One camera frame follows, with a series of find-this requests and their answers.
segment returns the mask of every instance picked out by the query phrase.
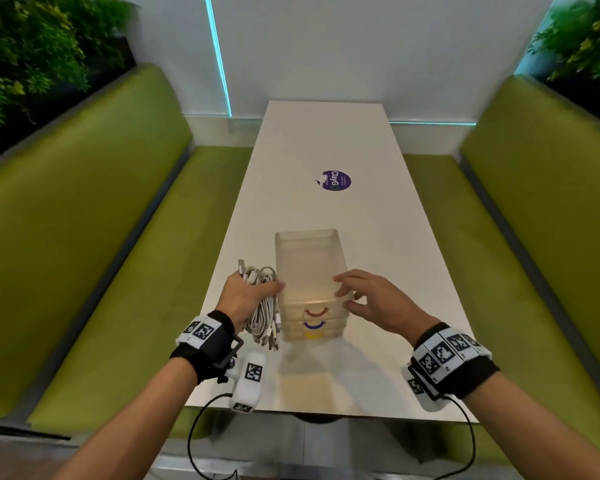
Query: qr code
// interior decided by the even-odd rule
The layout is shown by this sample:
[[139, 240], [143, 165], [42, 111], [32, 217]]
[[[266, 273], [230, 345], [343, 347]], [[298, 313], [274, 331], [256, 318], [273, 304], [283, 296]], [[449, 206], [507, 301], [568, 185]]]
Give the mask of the qr code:
[[409, 379], [409, 385], [411, 386], [411, 389], [413, 390], [414, 394], [424, 393], [424, 389], [422, 389], [422, 387], [420, 386], [420, 384], [418, 384], [416, 379]]
[[215, 328], [210, 327], [209, 325], [202, 323], [202, 325], [200, 325], [199, 329], [197, 329], [195, 332], [193, 332], [193, 336], [197, 337], [199, 339], [202, 340], [206, 340], [208, 338], [209, 335], [211, 335], [214, 332]]
[[435, 371], [440, 368], [440, 364], [434, 359], [431, 354], [424, 355], [419, 361], [421, 366], [423, 366], [424, 370], [428, 375], [432, 375]]
[[233, 409], [236, 411], [240, 411], [241, 413], [248, 413], [251, 411], [251, 406], [247, 406], [246, 404], [235, 403], [233, 405]]
[[260, 378], [262, 377], [262, 366], [254, 363], [247, 363], [247, 372], [244, 375], [245, 379], [250, 381], [260, 382]]
[[447, 338], [447, 341], [458, 352], [462, 352], [463, 350], [467, 350], [468, 348], [471, 347], [471, 345], [469, 345], [467, 343], [467, 341], [459, 333], [457, 333], [455, 335], [451, 335], [450, 337]]
[[456, 355], [456, 353], [451, 350], [451, 347], [444, 342], [440, 342], [438, 345], [433, 347], [431, 352], [433, 352], [440, 363], [447, 363]]
[[474, 339], [472, 339], [471, 337], [469, 337], [469, 335], [465, 335], [464, 333], [462, 334], [462, 336], [466, 339], [467, 342], [469, 342], [472, 346], [474, 347], [481, 347], [481, 345], [476, 342]]
[[200, 320], [198, 320], [197, 322], [191, 322], [189, 326], [184, 329], [183, 333], [191, 333], [198, 326], [199, 323]]

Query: white table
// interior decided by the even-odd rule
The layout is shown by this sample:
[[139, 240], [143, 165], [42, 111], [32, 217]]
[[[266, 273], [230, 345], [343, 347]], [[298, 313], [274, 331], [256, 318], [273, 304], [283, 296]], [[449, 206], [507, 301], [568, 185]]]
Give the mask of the white table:
[[[334, 170], [351, 177], [348, 189], [318, 183]], [[269, 103], [203, 311], [213, 310], [238, 259], [276, 265], [276, 232], [328, 228], [339, 231], [350, 269], [387, 277], [429, 313], [472, 333], [380, 104]], [[242, 353], [264, 350], [242, 337]], [[453, 405], [438, 413], [420, 407], [400, 375], [411, 353], [403, 338], [352, 315], [339, 339], [281, 341], [279, 351], [267, 351], [258, 409], [464, 421]], [[187, 405], [231, 387], [206, 381]]]

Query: planter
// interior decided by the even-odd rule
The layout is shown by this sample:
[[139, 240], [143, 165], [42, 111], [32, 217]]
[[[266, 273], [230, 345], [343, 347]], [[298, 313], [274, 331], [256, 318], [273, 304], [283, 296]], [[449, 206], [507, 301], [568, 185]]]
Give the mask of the planter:
[[71, 84], [61, 82], [45, 94], [24, 96], [22, 99], [24, 110], [14, 106], [6, 108], [6, 123], [0, 126], [0, 154], [135, 67], [136, 60], [127, 39], [119, 39], [117, 45], [122, 54], [124, 67], [112, 64], [101, 57], [87, 60], [89, 69], [87, 91], [80, 91]]
[[574, 77], [541, 82], [600, 119], [600, 79]]

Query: clear plastic container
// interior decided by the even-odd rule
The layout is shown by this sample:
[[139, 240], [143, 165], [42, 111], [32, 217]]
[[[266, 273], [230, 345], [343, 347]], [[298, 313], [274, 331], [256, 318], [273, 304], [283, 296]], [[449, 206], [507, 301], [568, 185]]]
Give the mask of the clear plastic container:
[[336, 229], [277, 233], [276, 270], [287, 284], [278, 297], [284, 339], [342, 334], [349, 316], [342, 302], [353, 293], [334, 296], [333, 275], [347, 270]]

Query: green plant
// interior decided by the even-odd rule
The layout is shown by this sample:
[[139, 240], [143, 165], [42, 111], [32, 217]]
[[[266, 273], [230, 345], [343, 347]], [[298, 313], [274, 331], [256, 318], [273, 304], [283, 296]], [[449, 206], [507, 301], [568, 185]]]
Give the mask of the green plant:
[[122, 64], [112, 42], [131, 14], [122, 0], [0, 0], [0, 125], [27, 94], [58, 82], [87, 90], [88, 56]]
[[533, 39], [530, 53], [558, 56], [549, 80], [581, 75], [600, 79], [600, 0], [579, 0], [550, 13], [551, 24]]

